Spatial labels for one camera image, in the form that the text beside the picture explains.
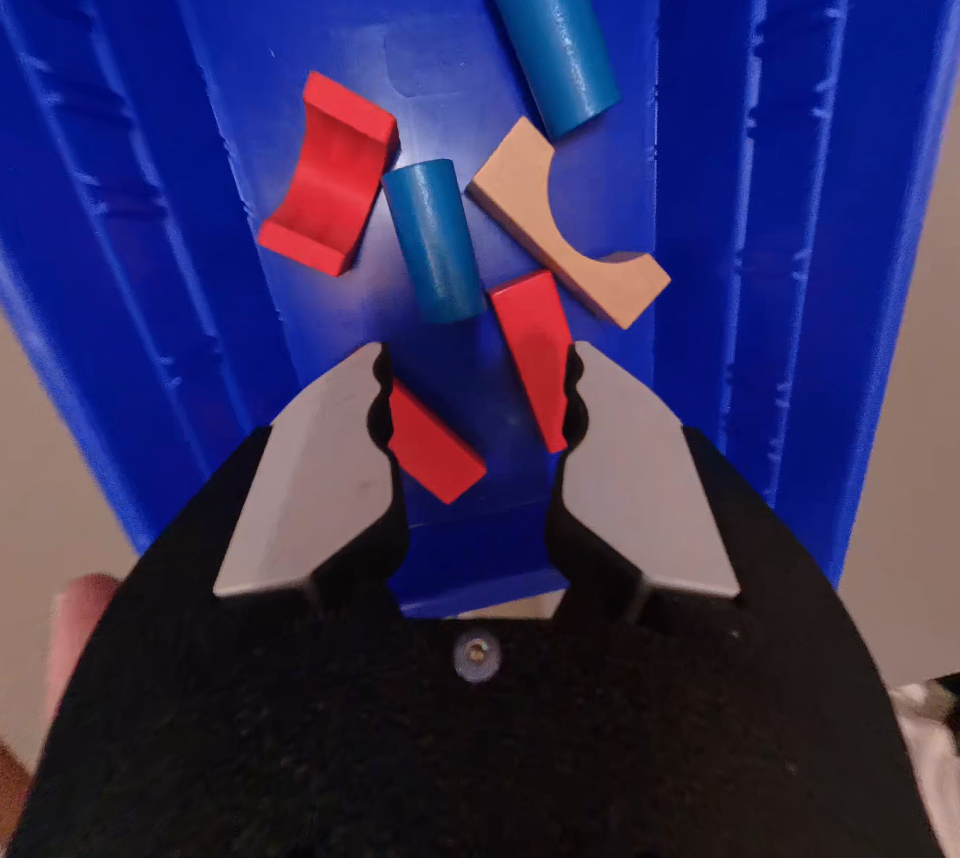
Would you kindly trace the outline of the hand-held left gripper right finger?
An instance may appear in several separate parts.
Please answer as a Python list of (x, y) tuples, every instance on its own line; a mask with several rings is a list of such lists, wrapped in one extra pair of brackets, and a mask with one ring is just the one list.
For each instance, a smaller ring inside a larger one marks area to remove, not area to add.
[(567, 448), (544, 532), (568, 582), (557, 619), (632, 622), (658, 592), (736, 600), (738, 577), (681, 421), (589, 342), (569, 349)]

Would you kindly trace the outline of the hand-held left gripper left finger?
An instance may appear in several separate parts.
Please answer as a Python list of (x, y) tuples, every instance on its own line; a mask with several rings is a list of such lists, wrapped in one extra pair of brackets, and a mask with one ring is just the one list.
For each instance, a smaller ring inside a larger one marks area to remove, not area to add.
[(335, 608), (400, 568), (409, 526), (392, 370), (388, 346), (369, 342), (271, 422), (213, 584), (219, 599), (311, 587)]

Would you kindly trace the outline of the red wooden rectangular block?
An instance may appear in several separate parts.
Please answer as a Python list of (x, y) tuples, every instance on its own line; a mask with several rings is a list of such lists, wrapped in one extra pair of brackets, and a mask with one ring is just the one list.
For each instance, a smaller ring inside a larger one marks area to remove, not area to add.
[(486, 476), (479, 453), (396, 377), (390, 415), (390, 449), (400, 468), (438, 501), (452, 504)]
[(567, 448), (564, 422), (570, 326), (554, 276), (546, 269), (488, 293), (502, 336), (550, 454)]

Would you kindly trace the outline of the blue wooden cylinder block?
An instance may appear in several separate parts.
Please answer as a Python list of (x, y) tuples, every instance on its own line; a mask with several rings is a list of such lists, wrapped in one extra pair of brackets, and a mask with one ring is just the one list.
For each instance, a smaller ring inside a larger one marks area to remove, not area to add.
[(392, 169), (381, 186), (421, 317), (454, 324), (481, 315), (486, 298), (453, 162)]
[(551, 140), (620, 101), (592, 0), (493, 1)]

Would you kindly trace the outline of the tan wooden arch block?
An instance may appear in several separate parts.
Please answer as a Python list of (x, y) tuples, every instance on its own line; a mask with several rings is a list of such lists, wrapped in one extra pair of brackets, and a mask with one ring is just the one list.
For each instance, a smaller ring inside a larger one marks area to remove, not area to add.
[(594, 315), (629, 329), (671, 278), (649, 253), (594, 259), (566, 241), (549, 200), (554, 156), (548, 139), (522, 116), (465, 191)]

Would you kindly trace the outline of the blue plastic storage bin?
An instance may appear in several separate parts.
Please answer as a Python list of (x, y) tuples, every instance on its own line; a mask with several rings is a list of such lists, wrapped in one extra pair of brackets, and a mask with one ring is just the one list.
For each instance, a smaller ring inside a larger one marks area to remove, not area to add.
[[(671, 284), (574, 338), (651, 384), (839, 583), (950, 105), (958, 0), (592, 0), (622, 100), (557, 143), (591, 256)], [(405, 611), (559, 586), (552, 461), (492, 311), (426, 324), (382, 197), (332, 277), (258, 248), (311, 71), (472, 179), (536, 105), (494, 0), (2, 0), (2, 303), (133, 548), (319, 374), (384, 341), (486, 461), (404, 478)]]

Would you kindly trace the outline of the person's left hand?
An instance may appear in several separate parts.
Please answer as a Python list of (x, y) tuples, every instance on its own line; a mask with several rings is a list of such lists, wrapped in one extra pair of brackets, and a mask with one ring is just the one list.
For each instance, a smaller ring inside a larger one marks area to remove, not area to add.
[(46, 728), (52, 725), (77, 662), (121, 584), (117, 577), (93, 573), (72, 580), (54, 598), (44, 689)]

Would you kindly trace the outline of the red wooden arch block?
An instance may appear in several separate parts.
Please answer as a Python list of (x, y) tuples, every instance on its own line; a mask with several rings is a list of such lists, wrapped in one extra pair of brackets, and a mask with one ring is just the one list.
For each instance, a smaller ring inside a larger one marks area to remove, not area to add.
[(305, 130), (283, 201), (258, 244), (317, 272), (342, 276), (354, 263), (381, 184), (400, 148), (396, 118), (311, 71), (302, 92)]

